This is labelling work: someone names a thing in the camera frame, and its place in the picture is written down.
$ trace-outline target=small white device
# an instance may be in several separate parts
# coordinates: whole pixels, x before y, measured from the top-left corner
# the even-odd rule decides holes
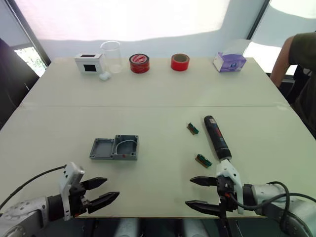
[[[105,64],[101,53],[81,53],[75,57],[75,62],[82,73],[101,74],[105,72]]]

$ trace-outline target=purple tissue box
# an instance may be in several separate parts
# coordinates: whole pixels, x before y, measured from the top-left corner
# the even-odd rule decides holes
[[[246,59],[240,54],[227,54],[219,52],[214,58],[213,64],[221,72],[238,72],[246,63]]]

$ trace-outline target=tape roll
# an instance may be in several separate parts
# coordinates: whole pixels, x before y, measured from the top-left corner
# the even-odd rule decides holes
[[[183,53],[171,57],[171,68],[176,71],[185,71],[189,66],[190,58]]]
[[[130,69],[134,73],[145,73],[149,70],[149,57],[145,54],[134,54],[129,57]]]

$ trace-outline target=white tabletop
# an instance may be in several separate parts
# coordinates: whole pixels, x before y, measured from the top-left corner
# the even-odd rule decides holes
[[[36,106],[19,107],[0,131],[0,200],[32,176],[74,161],[84,167],[83,179],[109,179],[89,191],[88,198],[120,191],[111,205],[82,216],[211,218],[185,205],[193,199],[218,203],[216,188],[189,181],[198,175],[215,176],[218,161],[203,127],[206,115],[217,120],[243,183],[277,180],[291,192],[316,197],[315,178],[311,177],[316,142],[290,107]],[[189,122],[200,130],[198,135],[187,130]],[[113,138],[116,134],[139,135],[137,161],[88,158],[94,138]],[[199,153],[213,162],[210,168],[194,160]],[[60,175],[57,171],[30,183],[8,205],[58,194]],[[228,215],[239,216],[235,212]],[[246,212],[243,216],[254,215]]]
[[[50,64],[22,105],[25,106],[288,106],[253,58],[240,72],[219,73],[213,58],[191,58],[188,70],[171,69],[170,59],[150,59],[150,70],[124,69],[108,81],[83,75],[73,58]]]

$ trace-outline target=glass cylinder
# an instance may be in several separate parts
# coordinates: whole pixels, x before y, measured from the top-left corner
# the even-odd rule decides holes
[[[101,44],[101,49],[105,57],[105,63],[111,73],[122,71],[122,60],[120,56],[120,43],[117,41],[106,41]]]

